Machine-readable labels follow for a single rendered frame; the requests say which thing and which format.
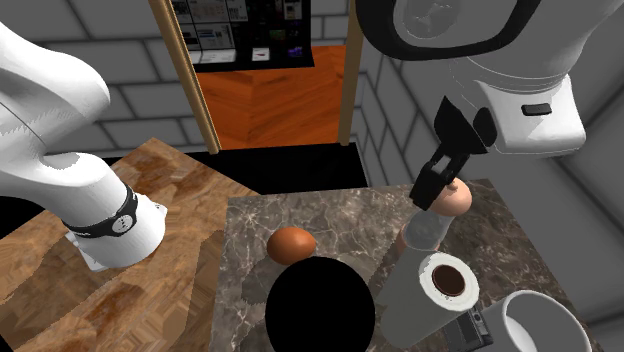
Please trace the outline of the wooden door frame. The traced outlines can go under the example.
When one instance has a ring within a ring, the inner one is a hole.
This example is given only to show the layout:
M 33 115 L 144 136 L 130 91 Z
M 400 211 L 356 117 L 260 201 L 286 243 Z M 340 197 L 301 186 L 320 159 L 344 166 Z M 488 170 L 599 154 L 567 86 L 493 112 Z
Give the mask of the wooden door frame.
M 183 87 L 192 113 L 210 154 L 218 154 L 221 144 L 214 127 L 192 60 L 186 49 L 181 29 L 170 0 L 147 0 L 163 37 L 172 63 Z M 349 0 L 348 30 L 340 104 L 337 142 L 342 146 L 350 143 L 352 116 L 355 106 L 357 83 L 363 45 L 356 0 Z

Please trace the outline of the white paper towel roll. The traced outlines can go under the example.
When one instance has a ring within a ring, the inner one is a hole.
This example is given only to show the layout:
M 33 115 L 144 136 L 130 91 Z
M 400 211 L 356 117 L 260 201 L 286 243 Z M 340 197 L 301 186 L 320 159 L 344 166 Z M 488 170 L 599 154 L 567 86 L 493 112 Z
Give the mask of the white paper towel roll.
M 390 345 L 409 348 L 473 308 L 479 291 L 462 260 L 407 247 L 376 299 L 385 307 L 382 334 Z

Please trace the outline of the brown egg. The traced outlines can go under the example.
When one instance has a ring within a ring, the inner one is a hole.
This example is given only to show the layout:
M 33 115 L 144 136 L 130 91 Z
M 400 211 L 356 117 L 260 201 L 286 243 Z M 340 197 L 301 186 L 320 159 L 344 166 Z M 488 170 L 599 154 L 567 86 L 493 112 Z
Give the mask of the brown egg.
M 267 241 L 269 257 L 282 265 L 291 265 L 308 258 L 315 248 L 315 238 L 299 227 L 280 228 Z

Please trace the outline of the black round bowl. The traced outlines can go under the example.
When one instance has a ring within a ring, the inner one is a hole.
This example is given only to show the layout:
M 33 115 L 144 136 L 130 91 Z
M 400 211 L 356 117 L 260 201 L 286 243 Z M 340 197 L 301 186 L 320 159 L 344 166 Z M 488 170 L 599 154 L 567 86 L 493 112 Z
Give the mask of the black round bowl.
M 268 294 L 265 325 L 275 352 L 366 352 L 375 305 L 349 265 L 313 256 L 278 276 Z

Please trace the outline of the dark grey flat device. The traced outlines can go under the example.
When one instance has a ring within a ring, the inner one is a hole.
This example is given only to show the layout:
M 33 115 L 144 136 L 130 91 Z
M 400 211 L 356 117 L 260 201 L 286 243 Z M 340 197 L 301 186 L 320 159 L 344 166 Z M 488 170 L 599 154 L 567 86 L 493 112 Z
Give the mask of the dark grey flat device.
M 450 321 L 442 330 L 449 352 L 475 352 L 493 344 L 479 305 Z

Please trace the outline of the white cup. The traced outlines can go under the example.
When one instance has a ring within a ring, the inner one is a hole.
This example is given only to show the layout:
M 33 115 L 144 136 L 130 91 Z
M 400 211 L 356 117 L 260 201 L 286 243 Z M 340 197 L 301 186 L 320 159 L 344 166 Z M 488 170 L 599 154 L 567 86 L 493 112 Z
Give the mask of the white cup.
M 592 352 L 580 322 L 543 293 L 516 291 L 482 315 L 493 343 L 477 352 Z

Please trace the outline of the clear grinder with peach top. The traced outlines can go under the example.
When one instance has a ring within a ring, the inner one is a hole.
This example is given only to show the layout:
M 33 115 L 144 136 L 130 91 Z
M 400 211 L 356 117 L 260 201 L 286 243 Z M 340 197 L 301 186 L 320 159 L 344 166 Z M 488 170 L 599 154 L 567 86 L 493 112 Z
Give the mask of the clear grinder with peach top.
M 407 247 L 437 250 L 452 221 L 466 213 L 472 204 L 468 186 L 459 178 L 447 185 L 427 210 L 418 209 L 403 225 L 396 237 L 401 254 Z

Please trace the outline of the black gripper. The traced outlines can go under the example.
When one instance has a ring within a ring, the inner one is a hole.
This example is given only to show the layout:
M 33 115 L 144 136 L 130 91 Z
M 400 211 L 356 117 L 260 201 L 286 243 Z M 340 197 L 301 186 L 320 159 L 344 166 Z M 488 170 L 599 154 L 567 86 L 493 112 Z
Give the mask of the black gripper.
M 487 107 L 479 109 L 469 123 L 447 97 L 436 113 L 434 130 L 441 145 L 421 168 L 409 194 L 413 204 L 424 211 L 454 181 L 470 155 L 486 154 L 498 136 Z

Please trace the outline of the black board with papers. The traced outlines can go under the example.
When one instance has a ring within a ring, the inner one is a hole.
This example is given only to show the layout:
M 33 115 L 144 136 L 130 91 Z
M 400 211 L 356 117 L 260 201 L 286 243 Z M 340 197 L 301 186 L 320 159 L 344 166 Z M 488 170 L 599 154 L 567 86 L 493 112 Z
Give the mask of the black board with papers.
M 170 0 L 197 73 L 307 68 L 311 0 Z

